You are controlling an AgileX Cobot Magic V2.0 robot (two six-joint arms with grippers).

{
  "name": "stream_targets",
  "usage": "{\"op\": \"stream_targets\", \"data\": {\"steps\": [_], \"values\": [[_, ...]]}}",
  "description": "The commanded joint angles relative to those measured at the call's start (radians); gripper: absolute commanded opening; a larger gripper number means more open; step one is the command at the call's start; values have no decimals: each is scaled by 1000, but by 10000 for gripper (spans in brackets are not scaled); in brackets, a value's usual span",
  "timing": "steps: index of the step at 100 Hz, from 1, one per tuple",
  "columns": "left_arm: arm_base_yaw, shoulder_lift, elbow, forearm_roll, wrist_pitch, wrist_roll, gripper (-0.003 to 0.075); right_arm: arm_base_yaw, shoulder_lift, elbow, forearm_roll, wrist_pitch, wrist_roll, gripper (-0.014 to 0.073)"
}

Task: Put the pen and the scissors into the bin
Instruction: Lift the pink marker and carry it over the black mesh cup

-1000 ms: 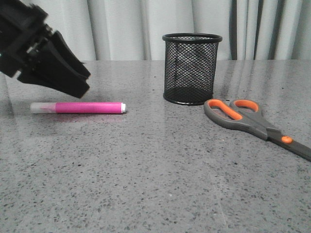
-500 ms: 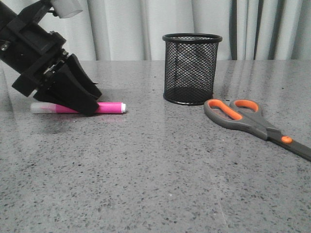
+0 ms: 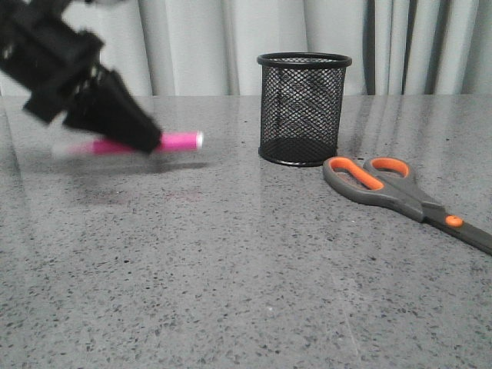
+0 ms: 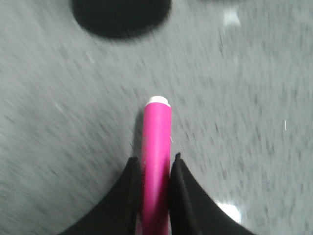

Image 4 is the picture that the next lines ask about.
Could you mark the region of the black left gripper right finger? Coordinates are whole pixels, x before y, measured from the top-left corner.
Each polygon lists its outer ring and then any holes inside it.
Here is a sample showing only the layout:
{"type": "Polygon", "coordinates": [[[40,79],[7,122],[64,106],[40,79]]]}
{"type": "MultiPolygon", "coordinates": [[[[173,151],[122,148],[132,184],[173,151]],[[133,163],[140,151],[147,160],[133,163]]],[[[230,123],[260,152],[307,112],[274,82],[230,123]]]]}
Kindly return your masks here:
{"type": "Polygon", "coordinates": [[[175,155],[169,183],[173,235],[251,235],[229,217],[199,185],[181,153],[175,155]]]}

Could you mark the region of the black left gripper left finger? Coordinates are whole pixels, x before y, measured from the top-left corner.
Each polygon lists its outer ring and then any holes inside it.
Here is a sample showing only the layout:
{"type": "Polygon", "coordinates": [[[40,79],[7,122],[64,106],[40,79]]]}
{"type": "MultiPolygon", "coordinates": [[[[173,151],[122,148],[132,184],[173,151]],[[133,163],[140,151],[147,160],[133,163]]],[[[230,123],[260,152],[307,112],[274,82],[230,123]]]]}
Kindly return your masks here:
{"type": "Polygon", "coordinates": [[[141,168],[137,157],[130,157],[110,191],[99,203],[63,235],[134,235],[139,208],[141,168]]]}

